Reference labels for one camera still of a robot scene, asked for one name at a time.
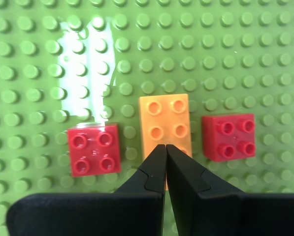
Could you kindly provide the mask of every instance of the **2x2 lego brick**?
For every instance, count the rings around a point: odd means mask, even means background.
[[[117,125],[77,126],[67,133],[74,177],[121,171]]]

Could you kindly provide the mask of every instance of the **lego brick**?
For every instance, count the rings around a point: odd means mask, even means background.
[[[117,125],[77,126],[67,134],[74,177],[121,171]]]
[[[231,161],[255,156],[253,114],[203,116],[203,152],[209,159]]]
[[[187,94],[140,97],[140,128],[144,158],[158,144],[173,144],[192,155]]]
[[[138,98],[176,93],[196,161],[294,192],[294,0],[0,0],[0,236],[24,196],[118,188],[142,162]],[[255,114],[256,157],[203,155],[201,116],[228,113]],[[66,130],[94,120],[119,124],[122,171],[74,178]]]

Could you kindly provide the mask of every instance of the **2x3 lego brick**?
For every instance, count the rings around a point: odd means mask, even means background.
[[[192,156],[187,94],[140,97],[144,159],[158,144],[173,144]]]

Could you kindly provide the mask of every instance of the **lego stud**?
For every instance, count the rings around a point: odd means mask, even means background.
[[[184,138],[187,133],[187,126],[185,124],[177,124],[173,127],[173,134],[177,138]]]
[[[245,133],[251,133],[254,131],[255,124],[251,119],[240,119],[237,122],[237,128]]]
[[[84,149],[87,143],[87,138],[82,134],[75,135],[71,138],[71,146],[75,149]]]
[[[109,172],[115,167],[115,161],[108,155],[105,155],[102,160],[99,161],[99,167],[102,171]]]
[[[147,104],[147,111],[150,115],[156,116],[162,111],[162,105],[159,102],[150,102]]]
[[[221,134],[230,135],[234,132],[234,125],[232,122],[222,121],[218,123],[217,130]]]
[[[149,136],[152,140],[158,141],[163,137],[163,129],[160,126],[152,126],[149,129]]]
[[[232,158],[235,154],[234,147],[228,144],[220,144],[217,148],[217,151],[222,157],[226,159]]]
[[[113,142],[113,136],[109,132],[101,132],[98,134],[98,144],[101,147],[108,147]]]
[[[186,155],[189,155],[188,151],[184,147],[177,147],[177,148],[180,149],[182,152],[184,152]]]
[[[251,142],[239,142],[237,144],[237,149],[247,155],[247,156],[254,156],[255,155],[255,144],[251,143]]]
[[[80,175],[85,175],[90,170],[90,163],[86,160],[78,160],[73,164],[73,171]]]
[[[177,114],[181,114],[185,111],[186,106],[182,100],[175,100],[171,102],[171,109]]]

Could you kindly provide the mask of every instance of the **green baseplate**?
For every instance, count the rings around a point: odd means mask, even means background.
[[[294,192],[294,0],[0,0],[0,236],[26,195],[117,189],[142,162],[138,97],[186,92],[196,161]],[[229,113],[255,114],[256,157],[211,162],[200,118]],[[90,121],[119,124],[121,173],[71,177],[65,131]]]

